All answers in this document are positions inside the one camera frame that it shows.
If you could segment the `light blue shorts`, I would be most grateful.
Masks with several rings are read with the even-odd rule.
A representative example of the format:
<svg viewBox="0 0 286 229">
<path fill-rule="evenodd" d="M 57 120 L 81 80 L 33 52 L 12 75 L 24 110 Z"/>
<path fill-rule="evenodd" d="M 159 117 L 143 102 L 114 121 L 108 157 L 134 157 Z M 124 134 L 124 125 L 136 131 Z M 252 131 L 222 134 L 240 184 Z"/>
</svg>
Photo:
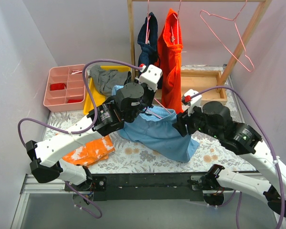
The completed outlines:
<svg viewBox="0 0 286 229">
<path fill-rule="evenodd" d="M 132 123 L 125 123 L 124 128 L 117 133 L 129 141 L 142 143 L 170 160 L 187 163 L 200 144 L 190 135 L 182 137 L 173 128 L 172 124 L 176 121 L 177 114 L 175 110 L 169 110 L 174 113 L 172 118 L 158 119 L 145 112 L 139 114 Z"/>
</svg>

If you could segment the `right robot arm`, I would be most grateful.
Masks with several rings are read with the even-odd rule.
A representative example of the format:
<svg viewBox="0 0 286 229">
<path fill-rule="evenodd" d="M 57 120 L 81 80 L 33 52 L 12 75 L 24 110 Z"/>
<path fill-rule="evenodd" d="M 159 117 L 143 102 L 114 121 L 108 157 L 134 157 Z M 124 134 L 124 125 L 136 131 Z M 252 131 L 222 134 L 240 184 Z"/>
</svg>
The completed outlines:
<svg viewBox="0 0 286 229">
<path fill-rule="evenodd" d="M 286 165 L 280 159 L 273 159 L 269 147 L 255 129 L 233 121 L 228 107 L 217 101 L 203 107 L 195 106 L 191 114 L 179 113 L 173 127 L 181 136 L 199 131 L 217 139 L 221 146 L 264 176 L 263 180 L 258 180 L 214 164 L 193 184 L 208 190 L 220 187 L 239 190 L 263 201 L 277 214 L 281 213 L 281 199 L 284 199 L 286 217 Z"/>
</svg>

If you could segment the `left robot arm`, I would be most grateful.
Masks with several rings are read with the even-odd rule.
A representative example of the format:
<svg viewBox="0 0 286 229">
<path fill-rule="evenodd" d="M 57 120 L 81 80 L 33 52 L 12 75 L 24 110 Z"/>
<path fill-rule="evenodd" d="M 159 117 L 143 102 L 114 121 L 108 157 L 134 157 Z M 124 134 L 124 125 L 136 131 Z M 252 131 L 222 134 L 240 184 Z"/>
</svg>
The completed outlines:
<svg viewBox="0 0 286 229">
<path fill-rule="evenodd" d="M 140 113 L 152 106 L 156 90 L 157 85 L 127 83 L 70 128 L 71 131 L 78 131 L 88 125 L 88 131 L 58 134 L 41 142 L 27 142 L 26 150 L 31 158 L 33 176 L 39 183 L 61 179 L 73 183 L 82 191 L 88 190 L 92 185 L 88 168 L 68 163 L 63 157 L 93 140 L 123 129 L 124 123 L 132 123 Z"/>
</svg>

